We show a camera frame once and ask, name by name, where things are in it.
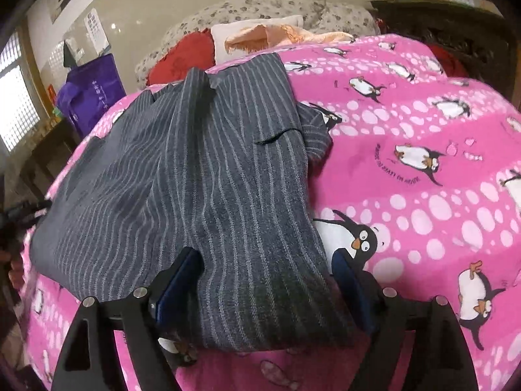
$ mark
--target human hand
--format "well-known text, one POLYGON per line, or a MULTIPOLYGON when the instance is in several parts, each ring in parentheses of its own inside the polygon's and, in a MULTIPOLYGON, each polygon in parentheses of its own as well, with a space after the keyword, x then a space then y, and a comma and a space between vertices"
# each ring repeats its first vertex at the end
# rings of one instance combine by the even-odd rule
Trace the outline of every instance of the human hand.
POLYGON ((21 289, 25 283, 22 257, 20 255, 12 257, 7 251, 0 250, 0 263, 10 263, 9 280, 14 289, 21 289))

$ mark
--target window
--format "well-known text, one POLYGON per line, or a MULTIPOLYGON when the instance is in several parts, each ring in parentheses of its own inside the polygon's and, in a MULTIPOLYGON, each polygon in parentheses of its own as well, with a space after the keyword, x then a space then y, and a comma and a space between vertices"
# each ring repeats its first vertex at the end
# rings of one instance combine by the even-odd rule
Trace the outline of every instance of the window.
POLYGON ((0 137, 7 150, 40 120, 23 80, 18 34, 14 33, 0 54, 0 137))

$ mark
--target orange towel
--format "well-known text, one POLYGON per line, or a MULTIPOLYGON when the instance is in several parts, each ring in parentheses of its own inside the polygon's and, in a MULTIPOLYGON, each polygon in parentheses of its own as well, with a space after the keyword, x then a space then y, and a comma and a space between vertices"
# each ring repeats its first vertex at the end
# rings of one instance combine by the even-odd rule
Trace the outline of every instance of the orange towel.
POLYGON ((248 53, 264 50, 278 45, 298 43, 336 43, 352 40, 353 36, 345 32, 326 32, 314 34, 302 28, 290 25, 257 25, 244 28, 241 32, 229 36, 225 49, 230 53, 240 49, 248 53))

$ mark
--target white pillow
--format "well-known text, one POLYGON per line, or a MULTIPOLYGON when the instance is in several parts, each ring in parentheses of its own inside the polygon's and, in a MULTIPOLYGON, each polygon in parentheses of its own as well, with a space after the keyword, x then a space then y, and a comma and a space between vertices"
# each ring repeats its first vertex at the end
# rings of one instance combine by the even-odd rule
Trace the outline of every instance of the white pillow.
POLYGON ((301 28, 304 26, 304 19, 300 14, 295 14, 293 16, 288 16, 287 18, 251 19, 233 23, 219 23, 218 25, 212 26, 211 32, 215 46, 215 64, 220 65, 225 61, 235 60, 243 56, 247 56, 248 53, 244 50, 235 49, 231 50, 230 54, 228 54, 225 49, 225 41, 229 36, 235 35, 244 28, 256 25, 291 25, 301 28))

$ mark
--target gray striped garment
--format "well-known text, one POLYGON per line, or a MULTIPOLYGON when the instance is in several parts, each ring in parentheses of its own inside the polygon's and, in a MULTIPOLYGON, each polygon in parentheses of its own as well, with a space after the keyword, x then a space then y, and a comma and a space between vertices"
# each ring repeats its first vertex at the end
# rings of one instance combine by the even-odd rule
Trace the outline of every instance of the gray striped garment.
POLYGON ((37 270, 79 299, 149 284, 189 245, 205 271, 180 336, 240 351, 346 344, 308 214, 308 163, 330 145, 263 54, 143 92, 92 138, 32 239, 37 270))

